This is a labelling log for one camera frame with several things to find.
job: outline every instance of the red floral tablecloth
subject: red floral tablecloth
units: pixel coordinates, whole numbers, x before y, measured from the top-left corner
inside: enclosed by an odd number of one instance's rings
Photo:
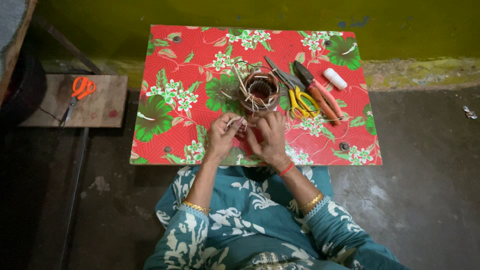
[[[238,101],[221,93],[231,95],[238,89],[231,65],[243,60],[270,67],[265,55],[292,74],[292,63],[301,62],[337,99],[345,115],[335,127],[322,116],[289,121],[285,150],[297,165],[382,164],[374,113],[352,32],[171,25],[151,28],[130,163],[199,164],[211,121],[226,111],[241,111]],[[242,75],[247,74],[244,63],[236,67]],[[329,67],[348,83],[345,90],[338,90],[323,77]],[[282,96],[277,110],[288,107],[289,98]],[[350,150],[341,151],[341,142],[348,143]],[[235,139],[222,165],[261,163],[246,141]]]

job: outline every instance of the red stain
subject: red stain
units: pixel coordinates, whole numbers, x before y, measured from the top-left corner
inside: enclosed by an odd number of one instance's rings
[[[109,113],[108,113],[108,117],[117,117],[119,113],[117,112],[117,110],[111,110]]]

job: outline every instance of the concrete floor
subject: concrete floor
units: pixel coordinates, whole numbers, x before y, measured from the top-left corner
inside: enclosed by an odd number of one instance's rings
[[[371,92],[383,166],[330,167],[335,200],[412,269],[480,265],[480,87]],[[178,169],[128,163],[138,94],[124,127],[93,129],[69,269],[141,269],[164,230],[154,206]],[[21,128],[2,156],[2,262],[54,269],[79,131]]]

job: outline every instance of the woman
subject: woman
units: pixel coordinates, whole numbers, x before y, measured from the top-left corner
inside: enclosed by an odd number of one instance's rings
[[[293,166],[283,114],[250,120],[262,143],[250,128],[246,136],[277,173],[219,168],[243,120],[225,132],[233,117],[212,122],[202,164],[181,169],[156,206],[166,231],[145,269],[406,269],[332,201],[326,167]]]

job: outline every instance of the red thread bracelet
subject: red thread bracelet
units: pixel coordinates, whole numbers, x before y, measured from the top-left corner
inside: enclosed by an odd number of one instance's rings
[[[278,176],[283,176],[285,173],[290,171],[290,169],[293,167],[294,163],[292,162],[286,169],[283,170],[283,172],[279,173]]]

